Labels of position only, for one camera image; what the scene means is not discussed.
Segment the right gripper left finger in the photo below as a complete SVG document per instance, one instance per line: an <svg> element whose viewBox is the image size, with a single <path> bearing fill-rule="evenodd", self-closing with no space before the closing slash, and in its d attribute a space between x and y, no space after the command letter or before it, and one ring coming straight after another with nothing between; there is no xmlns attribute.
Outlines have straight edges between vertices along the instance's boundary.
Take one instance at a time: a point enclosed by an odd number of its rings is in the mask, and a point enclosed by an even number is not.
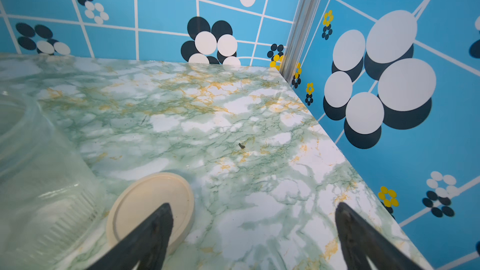
<svg viewBox="0 0 480 270"><path fill-rule="evenodd" d="M164 203L89 269L162 269L173 224L171 206Z"/></svg>

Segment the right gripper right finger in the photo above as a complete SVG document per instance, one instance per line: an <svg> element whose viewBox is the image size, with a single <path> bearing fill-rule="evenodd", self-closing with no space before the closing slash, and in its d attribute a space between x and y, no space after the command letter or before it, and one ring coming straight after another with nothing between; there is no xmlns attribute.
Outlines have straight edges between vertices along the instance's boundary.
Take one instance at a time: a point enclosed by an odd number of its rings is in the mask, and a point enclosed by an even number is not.
<svg viewBox="0 0 480 270"><path fill-rule="evenodd" d="M338 204L335 222L347 269L370 270L371 263L379 270L421 269L348 204Z"/></svg>

